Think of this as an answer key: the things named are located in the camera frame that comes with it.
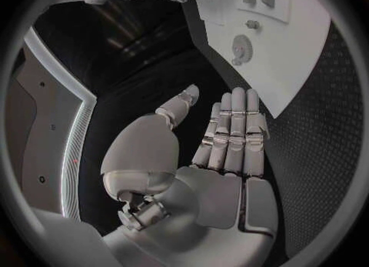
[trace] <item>illuminated edge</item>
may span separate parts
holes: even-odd
[[[74,117],[69,131],[61,164],[60,199],[64,217],[80,221],[78,201],[79,164],[87,128],[92,111],[96,105],[96,96],[83,86],[65,66],[51,53],[33,28],[25,36],[26,45],[43,67],[77,98],[81,105]]]

